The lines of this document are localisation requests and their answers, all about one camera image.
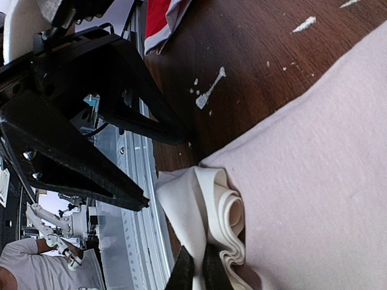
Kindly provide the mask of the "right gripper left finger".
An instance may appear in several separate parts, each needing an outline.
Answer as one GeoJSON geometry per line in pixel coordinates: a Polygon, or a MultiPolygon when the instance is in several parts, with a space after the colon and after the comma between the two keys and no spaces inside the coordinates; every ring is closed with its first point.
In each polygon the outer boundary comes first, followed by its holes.
{"type": "Polygon", "coordinates": [[[194,260],[182,245],[165,290],[192,290],[194,271],[194,260]]]}

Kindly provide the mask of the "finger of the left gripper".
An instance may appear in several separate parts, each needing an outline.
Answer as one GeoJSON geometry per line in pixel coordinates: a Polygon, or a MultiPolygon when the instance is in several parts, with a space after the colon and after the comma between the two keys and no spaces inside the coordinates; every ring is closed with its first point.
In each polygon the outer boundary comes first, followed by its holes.
{"type": "Polygon", "coordinates": [[[1,96],[1,135],[16,171],[33,187],[84,195],[131,211],[149,205],[128,175],[31,90],[1,96]]]}
{"type": "Polygon", "coordinates": [[[110,33],[77,33],[33,57],[37,89],[73,118],[87,95],[99,96],[98,116],[121,131],[180,144],[188,129],[167,102],[136,47],[110,33]]]}

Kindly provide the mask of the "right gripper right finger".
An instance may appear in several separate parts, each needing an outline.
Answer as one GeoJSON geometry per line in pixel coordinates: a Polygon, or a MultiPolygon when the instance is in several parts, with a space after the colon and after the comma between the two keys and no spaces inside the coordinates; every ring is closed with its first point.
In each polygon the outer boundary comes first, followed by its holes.
{"type": "Polygon", "coordinates": [[[207,290],[233,290],[215,245],[207,244],[203,260],[203,277],[207,290]]]}

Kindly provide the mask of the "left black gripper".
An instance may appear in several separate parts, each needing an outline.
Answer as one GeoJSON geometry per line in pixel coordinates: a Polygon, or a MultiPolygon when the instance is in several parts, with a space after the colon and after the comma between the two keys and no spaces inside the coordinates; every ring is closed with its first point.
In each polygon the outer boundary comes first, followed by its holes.
{"type": "Polygon", "coordinates": [[[102,51],[115,39],[110,23],[36,46],[1,67],[1,102],[80,103],[97,91],[102,51]]]}

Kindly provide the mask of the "mauve underwear white waistband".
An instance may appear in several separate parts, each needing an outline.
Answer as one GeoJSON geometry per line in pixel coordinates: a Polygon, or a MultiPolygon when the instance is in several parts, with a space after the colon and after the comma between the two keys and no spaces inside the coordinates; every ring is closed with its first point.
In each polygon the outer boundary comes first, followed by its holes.
{"type": "Polygon", "coordinates": [[[308,91],[156,193],[193,257],[233,289],[386,288],[386,25],[308,91]]]}

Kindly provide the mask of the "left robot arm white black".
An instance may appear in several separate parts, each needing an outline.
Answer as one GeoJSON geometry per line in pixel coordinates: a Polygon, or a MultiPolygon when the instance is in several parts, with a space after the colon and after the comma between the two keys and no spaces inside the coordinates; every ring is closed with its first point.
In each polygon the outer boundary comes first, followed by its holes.
{"type": "Polygon", "coordinates": [[[187,130],[132,42],[99,18],[111,1],[12,1],[1,24],[1,156],[23,185],[87,196],[131,211],[149,205],[143,190],[73,123],[85,97],[120,129],[167,144],[187,130]]]}

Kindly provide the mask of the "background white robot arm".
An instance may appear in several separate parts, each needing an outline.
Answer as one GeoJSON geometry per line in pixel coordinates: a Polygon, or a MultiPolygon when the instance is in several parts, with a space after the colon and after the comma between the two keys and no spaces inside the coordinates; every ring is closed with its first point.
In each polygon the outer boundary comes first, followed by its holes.
{"type": "MultiPolygon", "coordinates": [[[[83,217],[78,218],[78,215],[83,215],[84,211],[83,208],[71,216],[59,217],[44,210],[37,203],[27,206],[27,219],[43,235],[47,246],[56,247],[58,252],[68,259],[67,270],[70,272],[77,272],[82,267],[83,259],[70,250],[63,238],[80,236],[82,230],[87,229],[86,219],[83,217]]],[[[201,266],[205,289],[233,288],[215,245],[206,245],[201,266]]],[[[178,258],[165,288],[194,288],[194,258],[184,245],[180,248],[178,258]]]]}

